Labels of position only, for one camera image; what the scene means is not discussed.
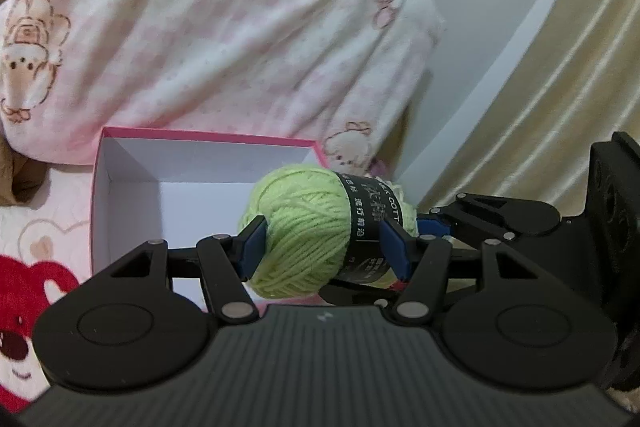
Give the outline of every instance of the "cartoon bear print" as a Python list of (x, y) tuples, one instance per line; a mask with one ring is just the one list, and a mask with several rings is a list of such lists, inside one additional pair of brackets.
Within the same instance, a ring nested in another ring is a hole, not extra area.
[(62, 64), (60, 47), (71, 28), (49, 0), (15, 0), (4, 26), (0, 110), (7, 120), (31, 120), (31, 109), (47, 99)]
[(371, 156), (370, 134), (368, 122), (347, 122), (344, 131), (325, 139), (322, 149), (330, 167), (345, 174), (363, 174)]
[(33, 350), (33, 327), (50, 304), (76, 287), (78, 280), (61, 264), (27, 266), (0, 255), (0, 404), (11, 413), (49, 386)]

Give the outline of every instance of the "white fabric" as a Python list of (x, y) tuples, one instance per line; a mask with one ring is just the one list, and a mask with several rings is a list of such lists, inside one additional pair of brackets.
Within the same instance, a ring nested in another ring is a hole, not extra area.
[(1, 116), (19, 152), (90, 164), (103, 125), (325, 141), (363, 172), (443, 22), (431, 0), (7, 0)]

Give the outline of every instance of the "white box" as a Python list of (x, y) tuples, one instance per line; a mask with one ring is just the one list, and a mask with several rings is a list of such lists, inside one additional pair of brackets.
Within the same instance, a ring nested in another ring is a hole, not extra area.
[(327, 166), (312, 140), (103, 129), (92, 188), (92, 273), (148, 239), (191, 248), (215, 233), (236, 235), (255, 182), (291, 163)]

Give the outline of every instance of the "red bear print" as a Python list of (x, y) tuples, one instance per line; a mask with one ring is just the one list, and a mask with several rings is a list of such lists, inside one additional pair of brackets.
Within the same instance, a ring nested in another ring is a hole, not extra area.
[(394, 0), (375, 0), (378, 5), (378, 11), (373, 17), (373, 25), (378, 29), (389, 26), (398, 14), (398, 8), (391, 6)]
[(78, 286), (76, 277), (51, 261), (27, 266), (0, 255), (0, 404), (22, 410), (48, 387), (31, 333), (38, 316)]

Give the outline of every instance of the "yarn label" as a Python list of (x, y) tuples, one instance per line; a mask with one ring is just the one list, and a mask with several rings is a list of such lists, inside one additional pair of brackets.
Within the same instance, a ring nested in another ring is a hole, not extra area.
[(402, 210), (393, 190), (375, 178), (336, 172), (351, 206), (351, 237), (336, 279), (367, 284), (389, 270), (378, 237), (380, 221), (395, 220), (402, 226)]

